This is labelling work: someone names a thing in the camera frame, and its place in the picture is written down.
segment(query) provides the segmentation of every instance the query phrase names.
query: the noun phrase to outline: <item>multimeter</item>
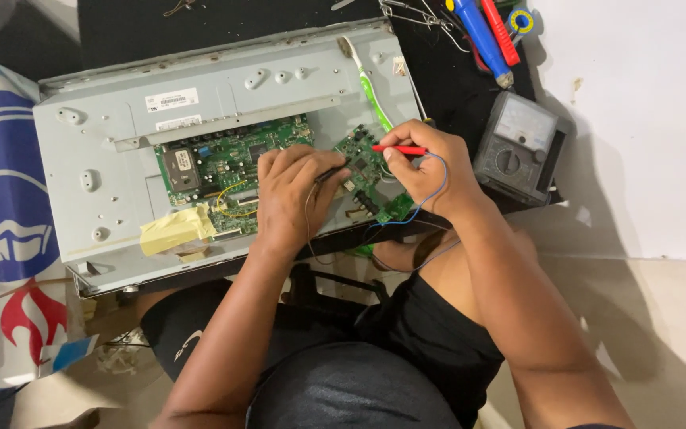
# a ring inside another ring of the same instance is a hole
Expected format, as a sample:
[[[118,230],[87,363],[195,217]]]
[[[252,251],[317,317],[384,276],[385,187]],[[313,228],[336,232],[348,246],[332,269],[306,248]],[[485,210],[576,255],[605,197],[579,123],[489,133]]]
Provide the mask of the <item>multimeter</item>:
[[[549,202],[555,166],[573,123],[504,91],[491,109],[472,170],[478,182],[532,206]]]

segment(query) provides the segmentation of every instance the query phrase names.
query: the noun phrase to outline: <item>red logo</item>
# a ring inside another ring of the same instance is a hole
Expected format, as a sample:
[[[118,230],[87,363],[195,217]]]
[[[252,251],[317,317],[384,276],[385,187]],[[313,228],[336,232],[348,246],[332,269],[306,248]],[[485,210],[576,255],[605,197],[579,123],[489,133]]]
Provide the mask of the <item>red logo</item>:
[[[52,345],[54,342],[55,334],[57,332],[57,325],[62,325],[62,329],[68,329],[68,308],[62,302],[55,301],[54,299],[47,296],[39,288],[29,287],[33,285],[36,281],[31,278],[25,284],[25,287],[14,294],[12,298],[5,304],[4,310],[2,310],[2,317],[0,324],[2,326],[2,333],[5,338],[10,340],[15,346],[14,339],[12,338],[12,332],[15,327],[23,326],[31,332],[31,359],[36,365],[41,365],[41,348],[43,346]],[[23,310],[23,299],[26,296],[30,296],[36,307],[39,308],[41,313],[46,319],[46,330],[47,336],[46,341],[44,341],[41,336],[41,331],[38,326],[33,323]]]

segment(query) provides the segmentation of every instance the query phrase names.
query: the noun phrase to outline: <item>blue screwdriver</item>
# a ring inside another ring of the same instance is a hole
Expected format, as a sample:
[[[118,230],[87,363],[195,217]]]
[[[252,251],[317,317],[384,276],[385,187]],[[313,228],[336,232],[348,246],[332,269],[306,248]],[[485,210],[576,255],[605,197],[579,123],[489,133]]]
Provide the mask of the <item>blue screwdriver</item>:
[[[476,44],[478,53],[494,73],[499,86],[505,89],[512,86],[514,80],[510,67],[501,54],[499,44],[496,43],[494,34],[483,19],[475,0],[446,0],[446,7],[456,13],[465,24],[472,43]]]

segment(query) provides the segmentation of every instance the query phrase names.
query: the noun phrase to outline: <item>hand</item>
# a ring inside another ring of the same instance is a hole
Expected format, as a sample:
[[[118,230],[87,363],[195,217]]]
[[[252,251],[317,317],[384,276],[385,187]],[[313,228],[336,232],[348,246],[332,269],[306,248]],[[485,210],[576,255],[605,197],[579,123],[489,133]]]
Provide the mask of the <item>hand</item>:
[[[322,226],[338,186],[351,172],[343,169],[319,185],[314,179],[344,162],[341,153],[304,144],[261,155],[256,244],[274,256],[294,258]]]
[[[451,221],[486,198],[472,173],[470,155],[462,137],[435,130],[413,119],[400,124],[380,140],[383,146],[408,146],[413,143],[443,158],[447,168],[446,185],[436,196],[425,201],[423,209]],[[441,187],[443,164],[436,157],[426,155],[419,168],[415,169],[395,149],[386,149],[383,156],[390,171],[418,203]]]

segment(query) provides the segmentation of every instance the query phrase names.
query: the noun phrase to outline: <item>yellow wire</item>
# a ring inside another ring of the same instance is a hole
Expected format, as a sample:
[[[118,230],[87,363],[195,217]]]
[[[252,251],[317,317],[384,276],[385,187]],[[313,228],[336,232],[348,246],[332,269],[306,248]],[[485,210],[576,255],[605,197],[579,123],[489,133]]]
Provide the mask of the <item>yellow wire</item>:
[[[229,191],[230,189],[234,188],[235,186],[240,186],[240,185],[242,185],[243,183],[245,183],[244,180],[243,180],[242,182],[235,183],[235,184],[232,185],[232,186],[227,186],[226,189],[224,189],[223,191],[221,191],[221,193],[219,194],[219,196],[216,197],[216,208],[217,208],[219,211],[221,211],[221,214],[222,214],[222,215],[224,215],[224,216],[229,216],[230,218],[239,218],[239,217],[241,217],[241,216],[252,215],[252,214],[255,213],[256,211],[258,211],[258,209],[255,209],[255,210],[253,210],[253,211],[249,211],[248,213],[243,213],[243,214],[230,214],[230,213],[225,212],[225,211],[221,208],[221,204],[219,204],[219,200],[221,200],[221,197],[224,196],[224,194],[226,193],[226,191]]]

